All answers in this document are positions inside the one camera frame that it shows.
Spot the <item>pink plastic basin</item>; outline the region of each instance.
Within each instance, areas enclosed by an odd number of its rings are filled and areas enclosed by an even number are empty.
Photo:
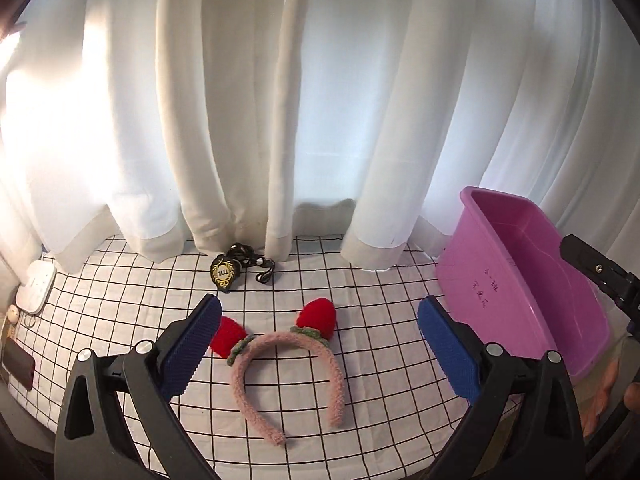
[[[590,282],[560,258],[560,233],[532,201],[466,187],[436,266],[451,317],[512,355],[562,354],[572,380],[604,351],[609,325]]]

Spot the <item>metal screw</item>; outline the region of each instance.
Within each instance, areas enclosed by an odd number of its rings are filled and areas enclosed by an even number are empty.
[[[489,352],[489,355],[498,357],[498,355],[502,355],[504,350],[500,345],[498,345],[498,343],[489,343],[486,346],[486,351]]]
[[[91,350],[88,348],[78,352],[78,361],[80,362],[86,361],[89,357],[91,357]]]
[[[136,352],[138,352],[139,354],[148,354],[149,352],[151,352],[151,349],[153,347],[154,347],[154,344],[151,341],[148,341],[148,340],[140,341],[136,345]]]
[[[552,363],[559,363],[560,361],[562,361],[562,356],[555,350],[549,352],[546,355],[546,358],[549,359]]]

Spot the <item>curtain fold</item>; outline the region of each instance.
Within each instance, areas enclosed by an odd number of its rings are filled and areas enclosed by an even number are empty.
[[[7,170],[4,146],[0,142],[0,314],[11,291],[19,283],[27,283],[27,268],[42,252],[38,235]]]
[[[10,200],[67,270],[116,231],[155,261],[189,237],[283,260],[295,235],[342,233],[385,269],[408,239],[437,256],[480,185],[640,272],[640,47],[610,0],[33,0],[24,18]]]

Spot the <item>grid tablecloth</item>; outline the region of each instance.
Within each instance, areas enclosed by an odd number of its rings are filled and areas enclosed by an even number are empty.
[[[224,313],[255,334],[288,330],[306,303],[330,298],[337,310],[330,345],[347,385],[343,424],[329,428],[328,377],[317,358],[278,347],[252,363],[248,397],[287,435],[285,446],[274,447],[247,427],[230,394],[230,369],[207,351],[171,406],[223,480],[404,478],[433,461],[466,410],[415,319],[426,294],[441,295],[433,260],[407,247],[396,267],[370,272],[351,267],[340,244],[337,236],[299,237],[271,283],[257,283],[249,272],[232,292],[220,294]],[[12,378],[18,402],[55,431],[79,350],[127,352],[185,318],[214,288],[212,258],[192,242],[185,251],[153,264],[113,237],[81,272],[58,272],[42,313],[18,328],[18,343],[36,360],[33,390]],[[128,396],[121,401],[143,461],[162,472],[133,403]]]

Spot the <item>finger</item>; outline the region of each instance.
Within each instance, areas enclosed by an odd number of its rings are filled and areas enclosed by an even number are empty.
[[[634,413],[640,413],[640,383],[632,383],[626,389],[625,406]]]
[[[582,429],[582,435],[587,438],[591,433],[596,430],[596,425],[598,424],[598,419],[593,410],[589,410],[586,415],[586,420],[584,423],[584,427]]]
[[[593,407],[595,416],[600,416],[600,414],[604,411],[609,403],[609,392],[605,390],[600,390],[596,393],[595,398],[593,399]]]
[[[611,391],[613,385],[616,384],[616,379],[618,378],[618,370],[620,368],[620,360],[614,359],[609,363],[607,369],[604,371],[604,375],[602,376],[602,387]]]

